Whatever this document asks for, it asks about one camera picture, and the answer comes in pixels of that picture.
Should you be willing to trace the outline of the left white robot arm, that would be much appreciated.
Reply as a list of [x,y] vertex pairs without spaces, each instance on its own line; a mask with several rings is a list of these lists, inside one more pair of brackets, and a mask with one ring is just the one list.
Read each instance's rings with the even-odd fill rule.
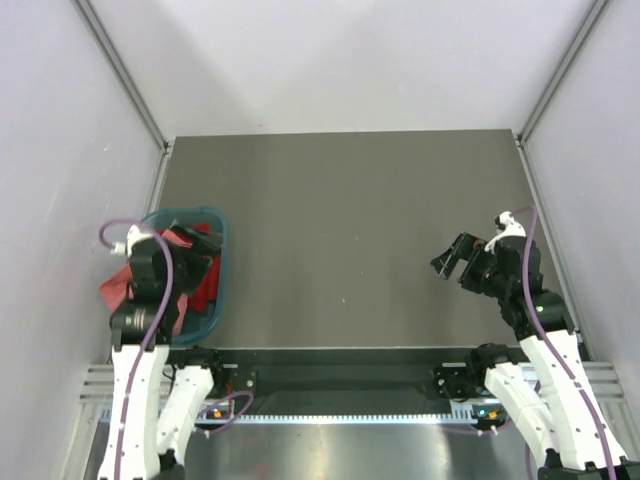
[[211,349],[173,348],[179,301],[197,291],[222,252],[221,235],[177,222],[162,232],[127,220],[126,239],[101,243],[132,277],[110,318],[113,366],[109,437],[100,479],[183,479],[206,396],[227,374]]

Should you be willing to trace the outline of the pink t shirt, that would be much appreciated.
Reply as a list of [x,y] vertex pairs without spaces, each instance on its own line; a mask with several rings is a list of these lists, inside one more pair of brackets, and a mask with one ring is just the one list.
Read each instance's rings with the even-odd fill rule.
[[[190,248],[192,242],[183,238],[180,235],[177,235],[171,230],[162,230],[159,231],[161,237],[167,241],[169,245],[179,246],[179,247],[187,247]],[[132,298],[133,295],[131,293],[125,294],[125,290],[128,282],[132,279],[131,269],[128,265],[120,269],[117,273],[115,273],[111,278],[106,280],[100,286],[100,293],[102,295],[103,300],[105,301],[107,307],[113,312],[120,303],[125,298]],[[176,323],[173,326],[172,334],[174,336],[178,336],[181,334],[184,319],[187,312],[188,307],[188,295],[182,294],[177,301],[179,315],[176,320]]]

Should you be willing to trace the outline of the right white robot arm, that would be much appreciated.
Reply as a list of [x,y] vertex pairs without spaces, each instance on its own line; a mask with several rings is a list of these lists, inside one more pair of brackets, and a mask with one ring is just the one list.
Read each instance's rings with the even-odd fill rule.
[[495,219],[485,240],[460,233],[431,260],[449,279],[466,264],[459,285],[496,300],[505,323],[537,375],[531,386],[509,347],[487,343],[471,350],[467,384],[498,400],[528,449],[528,474],[536,479],[636,479],[632,460],[612,432],[586,374],[564,299],[544,285],[534,229],[511,211]]

